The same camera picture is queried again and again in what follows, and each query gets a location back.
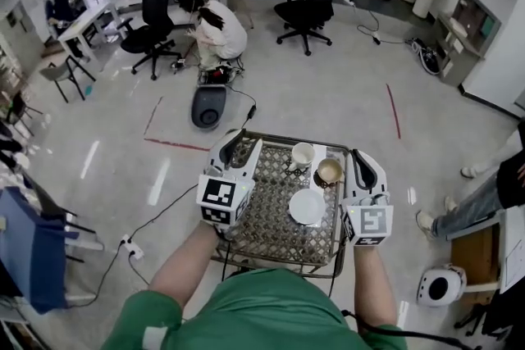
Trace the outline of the grey chair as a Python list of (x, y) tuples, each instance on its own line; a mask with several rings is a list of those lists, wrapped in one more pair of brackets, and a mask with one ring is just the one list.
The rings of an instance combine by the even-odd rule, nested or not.
[(75, 86), (81, 99), (84, 101), (85, 95), (80, 88), (77, 78), (75, 77), (76, 69), (79, 69), (91, 81), (96, 81), (96, 79), (87, 71), (86, 67), (80, 62), (80, 60), (76, 59), (72, 55), (68, 55), (60, 65), (55, 65), (54, 63), (50, 62), (49, 65), (41, 69), (39, 73), (47, 81), (53, 82), (55, 84), (65, 103), (68, 103), (69, 100), (64, 94), (64, 91), (60, 85), (60, 83), (65, 80), (71, 82)]

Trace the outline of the glass lattice side table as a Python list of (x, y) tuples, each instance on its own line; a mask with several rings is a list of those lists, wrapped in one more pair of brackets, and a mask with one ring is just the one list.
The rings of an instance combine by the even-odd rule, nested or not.
[(298, 139), (248, 131), (240, 141), (251, 139), (263, 140), (255, 188), (239, 224), (219, 243), (213, 260), (249, 268), (259, 263), (280, 263), (316, 279), (338, 276), (345, 259), (346, 234), (340, 225), (344, 182), (321, 189), (326, 211), (320, 227), (300, 225), (290, 216), (290, 199), (301, 189), (317, 186), (313, 169), (288, 170)]

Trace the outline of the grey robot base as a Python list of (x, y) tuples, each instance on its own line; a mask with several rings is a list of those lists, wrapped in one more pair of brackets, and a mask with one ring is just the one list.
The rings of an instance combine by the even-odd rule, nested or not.
[(213, 130), (220, 123), (226, 105), (226, 86), (203, 84), (197, 87), (191, 106), (191, 120), (201, 130)]

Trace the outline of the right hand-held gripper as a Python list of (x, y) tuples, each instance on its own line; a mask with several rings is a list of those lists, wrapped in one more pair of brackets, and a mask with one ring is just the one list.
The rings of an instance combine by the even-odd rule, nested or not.
[[(341, 222), (350, 246), (378, 246), (391, 236), (394, 208), (386, 172), (363, 151), (352, 149), (347, 162), (347, 195)], [(363, 198), (367, 193), (379, 193)]]

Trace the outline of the white power strip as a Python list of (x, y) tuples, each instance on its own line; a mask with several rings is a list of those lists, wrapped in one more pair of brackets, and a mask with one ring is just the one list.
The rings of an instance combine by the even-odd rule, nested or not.
[(144, 257), (143, 250), (128, 234), (125, 234), (121, 238), (121, 246), (128, 252), (129, 256), (133, 257), (135, 260), (140, 260)]

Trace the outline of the white desk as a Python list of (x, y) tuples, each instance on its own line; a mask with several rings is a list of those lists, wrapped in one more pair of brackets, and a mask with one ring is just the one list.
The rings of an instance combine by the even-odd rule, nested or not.
[[(112, 17), (112, 23), (114, 27), (109, 30), (105, 30), (98, 20), (103, 17), (106, 13), (110, 13)], [(84, 32), (93, 25), (96, 34), (98, 35), (98, 41), (102, 44), (108, 43), (108, 38), (119, 36), (121, 39), (125, 37), (125, 31), (119, 26), (122, 23), (122, 19), (119, 17), (115, 4), (111, 1), (103, 2), (96, 7), (91, 7), (84, 11), (75, 21), (73, 21), (64, 33), (58, 36), (57, 40), (61, 43), (64, 51), (68, 55), (73, 55), (71, 48), (67, 44), (69, 40), (74, 40), (80, 43), (80, 49), (89, 58), (89, 63), (94, 69), (103, 71), (104, 64), (98, 59), (95, 53), (95, 49), (89, 46), (87, 38), (84, 36)]]

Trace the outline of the black swivel chair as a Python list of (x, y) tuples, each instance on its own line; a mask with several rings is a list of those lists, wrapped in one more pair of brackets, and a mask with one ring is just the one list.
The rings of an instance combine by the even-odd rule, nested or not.
[(516, 284), (505, 293), (497, 291), (489, 303), (474, 304), (463, 319), (454, 323), (454, 329), (460, 330), (472, 322), (474, 326), (466, 331), (467, 337), (472, 337), (481, 325), (481, 334), (497, 341), (508, 328), (525, 327), (525, 284)]

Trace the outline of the white mug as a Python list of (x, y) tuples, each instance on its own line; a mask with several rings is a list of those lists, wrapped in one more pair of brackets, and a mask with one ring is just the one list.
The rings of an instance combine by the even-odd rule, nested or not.
[(315, 157), (315, 149), (310, 143), (297, 143), (291, 150), (291, 162), (288, 170), (302, 170), (311, 166)]

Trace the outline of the person's left forearm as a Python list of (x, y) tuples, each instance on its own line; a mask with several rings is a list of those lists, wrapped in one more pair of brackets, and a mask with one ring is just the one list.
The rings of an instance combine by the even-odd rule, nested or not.
[(218, 240), (214, 227), (199, 222), (189, 237), (163, 263), (148, 289), (172, 298), (184, 309), (201, 283)]

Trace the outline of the black folding chair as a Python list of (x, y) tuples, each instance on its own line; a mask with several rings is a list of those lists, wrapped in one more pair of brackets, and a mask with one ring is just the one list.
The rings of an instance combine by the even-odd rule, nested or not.
[(27, 134), (29, 136), (33, 136), (34, 134), (31, 131), (30, 127), (23, 120), (24, 116), (28, 116), (30, 119), (32, 119), (32, 115), (30, 114), (30, 111), (34, 113), (38, 113), (40, 115), (43, 114), (40, 110), (30, 107), (27, 104), (27, 102), (24, 100), (22, 92), (19, 91), (18, 93), (14, 95), (14, 97), (10, 101), (10, 104), (7, 110), (7, 115), (5, 118), (5, 122), (11, 125), (17, 133), (19, 133), (20, 135), (23, 135), (22, 132), (16, 127), (17, 123), (21, 123), (21, 125), (25, 128)]

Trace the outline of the black mesh office chair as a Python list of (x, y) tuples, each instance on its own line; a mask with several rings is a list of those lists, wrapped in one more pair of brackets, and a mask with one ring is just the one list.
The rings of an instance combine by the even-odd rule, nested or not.
[(117, 28), (126, 29), (126, 36), (121, 41), (121, 48), (130, 54), (144, 54), (131, 68), (135, 75), (137, 68), (146, 61), (152, 62), (151, 80), (156, 80), (156, 65), (160, 56), (181, 58), (178, 52), (172, 51), (175, 42), (168, 36), (175, 29), (167, 13), (169, 0), (142, 0), (142, 19), (144, 25), (134, 29), (132, 18), (122, 21)]

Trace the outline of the grey wall cabinet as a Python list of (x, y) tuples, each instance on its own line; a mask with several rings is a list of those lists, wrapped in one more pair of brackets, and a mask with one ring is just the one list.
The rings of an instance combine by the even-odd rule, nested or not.
[(458, 87), (485, 55), (501, 27), (480, 0), (458, 0), (450, 14), (438, 14), (433, 35), (441, 82)]

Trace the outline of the person's right forearm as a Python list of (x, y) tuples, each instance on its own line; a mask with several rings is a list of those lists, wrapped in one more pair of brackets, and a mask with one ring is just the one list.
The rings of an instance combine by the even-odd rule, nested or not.
[(354, 247), (354, 313), (371, 326), (397, 325), (397, 306), (377, 247)]

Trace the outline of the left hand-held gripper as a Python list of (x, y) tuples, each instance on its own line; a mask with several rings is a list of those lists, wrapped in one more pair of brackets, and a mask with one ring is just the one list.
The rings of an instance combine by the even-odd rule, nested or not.
[[(263, 141), (240, 141), (242, 137), (242, 129), (230, 130), (208, 151), (208, 175), (199, 176), (196, 203), (201, 209), (203, 221), (210, 225), (234, 226), (249, 205), (255, 187), (255, 181), (251, 179)], [(239, 180), (215, 177), (222, 176), (230, 163), (231, 174)]]

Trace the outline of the angled red floor tape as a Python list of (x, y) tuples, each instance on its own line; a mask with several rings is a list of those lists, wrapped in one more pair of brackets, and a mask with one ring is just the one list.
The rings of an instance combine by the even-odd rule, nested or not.
[(194, 128), (189, 113), (182, 112), (182, 107), (173, 107), (164, 98), (161, 96), (154, 105), (144, 127), (143, 140), (162, 146), (207, 152), (210, 149), (209, 141), (199, 144), (203, 135)]

